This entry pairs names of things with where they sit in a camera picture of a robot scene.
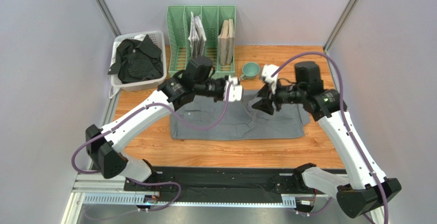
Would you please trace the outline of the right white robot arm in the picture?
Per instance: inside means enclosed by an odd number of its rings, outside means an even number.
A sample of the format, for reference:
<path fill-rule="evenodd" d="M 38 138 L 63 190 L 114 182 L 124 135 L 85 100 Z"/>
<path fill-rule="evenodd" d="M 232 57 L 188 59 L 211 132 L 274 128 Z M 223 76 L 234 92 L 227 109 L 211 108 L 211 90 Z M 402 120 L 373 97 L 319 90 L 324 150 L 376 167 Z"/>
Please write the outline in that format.
<path fill-rule="evenodd" d="M 373 160 L 352 125 L 339 91 L 326 89 L 320 68 L 313 61 L 295 64 L 295 83 L 282 85 L 276 65 L 262 67 L 264 86 L 254 109 L 273 114 L 284 104 L 301 104 L 320 125 L 341 158 L 347 178 L 307 163 L 293 170 L 292 186 L 298 191 L 317 190 L 335 199 L 350 218 L 385 207 L 401 190 L 396 178 L 388 178 Z"/>

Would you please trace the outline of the grey long sleeve shirt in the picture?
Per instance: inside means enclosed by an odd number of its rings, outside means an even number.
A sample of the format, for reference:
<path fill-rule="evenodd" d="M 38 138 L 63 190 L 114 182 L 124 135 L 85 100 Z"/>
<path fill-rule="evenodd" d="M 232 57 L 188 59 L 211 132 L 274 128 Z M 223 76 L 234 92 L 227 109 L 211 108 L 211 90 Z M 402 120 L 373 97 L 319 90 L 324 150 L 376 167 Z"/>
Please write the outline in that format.
<path fill-rule="evenodd" d="M 246 90 L 242 101 L 229 103 L 223 119 L 210 130 L 195 131 L 170 115 L 172 139 L 196 140 L 247 140 L 293 139 L 304 136 L 304 126 L 310 116 L 302 105 L 284 105 L 269 115 L 252 108 L 259 101 L 257 91 Z M 178 109 L 177 113 L 194 126 L 207 126 L 217 121 L 224 109 L 223 101 L 214 102 L 211 97 L 196 96 L 194 101 Z"/>

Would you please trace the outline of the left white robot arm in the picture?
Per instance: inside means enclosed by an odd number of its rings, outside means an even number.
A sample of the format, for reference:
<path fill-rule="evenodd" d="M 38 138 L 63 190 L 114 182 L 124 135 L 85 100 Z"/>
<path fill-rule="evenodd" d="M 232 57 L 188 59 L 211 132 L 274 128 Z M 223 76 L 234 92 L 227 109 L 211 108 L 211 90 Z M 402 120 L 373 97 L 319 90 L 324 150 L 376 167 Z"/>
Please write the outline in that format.
<path fill-rule="evenodd" d="M 231 76 L 214 79 L 212 60 L 198 57 L 190 60 L 184 70 L 162 82 L 152 94 L 122 118 L 99 128 L 89 126 L 85 131 L 83 148 L 96 165 L 93 173 L 105 179 L 118 175 L 144 182 L 152 173 L 151 165 L 123 151 L 140 133 L 161 118 L 175 113 L 198 96 L 212 97 L 215 101 L 229 102 Z"/>

